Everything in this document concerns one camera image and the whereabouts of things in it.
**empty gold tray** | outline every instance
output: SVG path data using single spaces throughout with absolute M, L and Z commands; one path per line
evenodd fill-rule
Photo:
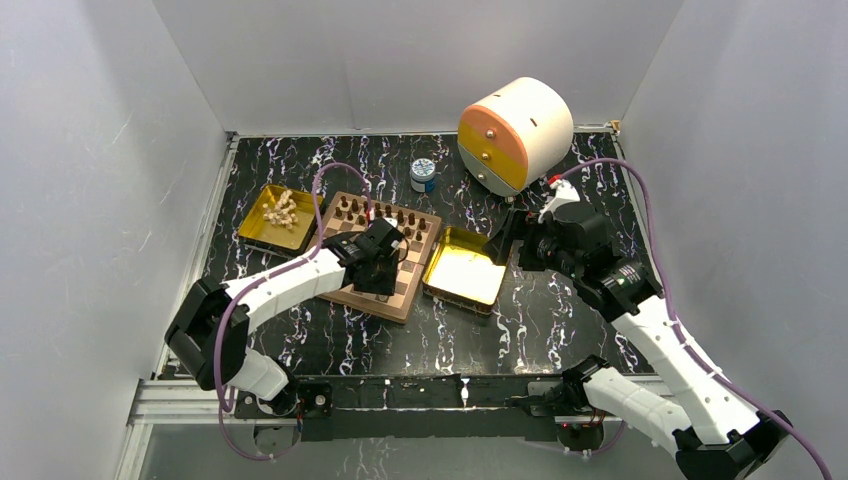
M 306 251 L 309 239 L 315 232 L 315 207 L 312 205 L 312 194 L 300 190 L 291 190 L 291 198 L 297 205 L 298 223 L 288 230 L 279 225 L 271 225 L 262 215 L 265 213 L 263 203 L 273 205 L 283 194 L 286 187 L 265 185 L 256 203 L 250 208 L 247 217 L 239 227 L 239 237 L 245 245 L 275 255 L 294 257 Z M 318 205 L 323 205 L 324 197 L 318 196 Z
M 424 293 L 488 315 L 498 299 L 506 266 L 483 253 L 485 235 L 457 227 L 442 233 L 424 272 Z

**marble surface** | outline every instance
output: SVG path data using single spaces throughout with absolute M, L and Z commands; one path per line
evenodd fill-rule
M 571 152 L 551 172 L 607 156 L 616 156 L 610 134 L 576 134 Z M 421 157 L 437 164 L 436 189 L 430 194 L 410 187 L 410 162 Z M 237 229 L 264 185 L 309 190 L 315 172 L 332 161 L 362 172 L 375 199 L 438 215 L 444 226 L 488 235 L 509 208 L 464 169 L 453 135 L 241 139 L 205 273 L 233 279 L 281 263 L 242 245 Z M 620 250 L 647 261 L 620 169 L 598 165 L 572 181 L 609 218 Z M 322 194 L 332 197 L 339 190 L 361 188 L 357 179 L 334 170 L 325 176 Z M 516 198 L 515 206 L 538 210 L 547 195 L 540 180 Z M 521 272 L 514 264 L 489 317 L 434 301 L 420 289 L 406 325 L 312 299 L 267 322 L 252 343 L 300 375 L 549 373 L 589 354 L 608 359 L 623 372 L 651 372 L 635 348 L 586 307 L 563 277 Z

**white wall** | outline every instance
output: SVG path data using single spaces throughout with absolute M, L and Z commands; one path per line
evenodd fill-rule
M 682 0 L 154 0 L 227 130 L 455 130 L 520 76 L 624 114 Z
M 109 478 L 225 137 L 149 0 L 0 11 L 0 478 Z
M 848 5 L 687 1 L 624 117 L 683 318 L 848 478 Z M 757 478 L 819 478 L 791 441 Z

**chessboard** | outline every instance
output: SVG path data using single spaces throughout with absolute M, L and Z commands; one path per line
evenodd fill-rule
M 361 232 L 365 230 L 365 198 L 346 192 L 338 192 L 327 205 L 324 216 L 324 237 L 341 232 Z M 383 202 L 374 202 L 375 217 L 394 218 L 398 230 L 404 232 L 405 241 L 401 242 L 397 283 L 394 295 L 374 295 L 353 291 L 349 285 L 333 293 L 321 295 L 321 298 L 335 303 L 348 305 L 356 310 L 369 313 L 396 323 L 406 323 L 412 302 L 421 284 L 421 277 L 430 259 L 433 244 L 438 240 L 442 219 L 417 210 L 399 207 Z

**black marble tabletop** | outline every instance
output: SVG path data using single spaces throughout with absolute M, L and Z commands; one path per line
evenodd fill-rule
M 237 230 L 262 187 L 281 184 L 310 190 L 315 172 L 332 161 L 362 172 L 375 200 L 413 208 L 459 226 L 490 234 L 509 205 L 490 194 L 463 167 L 453 135 L 247 138 L 238 153 L 206 261 L 205 273 L 222 280 L 250 275 L 282 259 L 251 250 Z M 615 157 L 609 133 L 579 133 L 562 172 L 597 157 Z M 436 162 L 436 188 L 410 187 L 416 158 Z M 618 248 L 647 261 L 630 193 L 618 167 L 593 166 L 572 177 L 581 196 L 604 212 Z M 331 170 L 323 195 L 359 192 L 361 183 Z M 515 206 L 538 210 L 549 194 L 540 180 L 516 197 Z M 559 274 L 521 272 L 510 265 L 494 313 L 481 317 L 434 301 L 421 290 L 405 325 L 339 304 L 312 299 L 265 323 L 252 339 L 260 352 L 285 361 L 295 374 L 551 373 L 600 355 L 623 372 L 646 373 L 644 358 L 574 294 Z

